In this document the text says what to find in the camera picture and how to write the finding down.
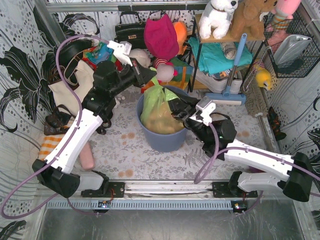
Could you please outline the green plastic trash bag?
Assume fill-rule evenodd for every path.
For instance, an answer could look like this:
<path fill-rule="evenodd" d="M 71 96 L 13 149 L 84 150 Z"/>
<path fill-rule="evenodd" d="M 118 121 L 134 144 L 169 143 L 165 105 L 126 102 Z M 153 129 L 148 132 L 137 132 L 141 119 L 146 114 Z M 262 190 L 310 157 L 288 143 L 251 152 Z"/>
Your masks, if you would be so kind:
<path fill-rule="evenodd" d="M 155 77 L 150 83 L 153 85 L 143 92 L 143 110 L 140 115 L 142 125 L 161 135 L 174 134 L 184 129 L 183 123 L 173 118 L 169 106 L 169 101 L 178 100 L 179 97 L 161 86 Z"/>

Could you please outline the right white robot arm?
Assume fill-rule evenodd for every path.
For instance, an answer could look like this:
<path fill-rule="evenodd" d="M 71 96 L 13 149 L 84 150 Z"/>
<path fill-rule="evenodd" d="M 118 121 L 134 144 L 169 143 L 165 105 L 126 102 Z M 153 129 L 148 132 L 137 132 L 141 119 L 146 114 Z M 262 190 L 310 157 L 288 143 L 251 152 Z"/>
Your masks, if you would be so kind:
<path fill-rule="evenodd" d="M 229 118 L 212 119 L 216 105 L 210 98 L 190 97 L 172 87 L 165 87 L 164 93 L 168 94 L 165 99 L 172 117 L 196 136 L 209 157 L 196 174 L 195 184 L 208 175 L 217 159 L 221 159 L 259 170 L 257 173 L 236 171 L 231 175 L 228 189 L 234 196 L 252 191 L 281 191 L 292 200 L 309 201 L 313 180 L 319 180 L 319 176 L 312 172 L 305 154 L 279 154 L 245 144 L 236 139 L 237 131 Z"/>

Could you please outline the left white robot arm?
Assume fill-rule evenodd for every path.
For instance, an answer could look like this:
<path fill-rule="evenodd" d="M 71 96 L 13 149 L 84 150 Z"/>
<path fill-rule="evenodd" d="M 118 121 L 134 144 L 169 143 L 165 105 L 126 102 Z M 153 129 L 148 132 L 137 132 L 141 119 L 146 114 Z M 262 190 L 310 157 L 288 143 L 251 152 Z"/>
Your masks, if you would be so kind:
<path fill-rule="evenodd" d="M 104 197 L 109 193 L 109 178 L 92 170 L 73 174 L 77 157 L 91 135 L 100 126 L 111 127 L 116 96 L 129 88 L 145 86 L 156 71 L 143 67 L 136 59 L 118 71 L 111 61 L 100 62 L 93 73 L 93 86 L 82 101 L 82 108 L 55 149 L 45 158 L 36 159 L 32 169 L 38 181 L 63 196 L 71 197 L 81 191 L 85 197 Z"/>

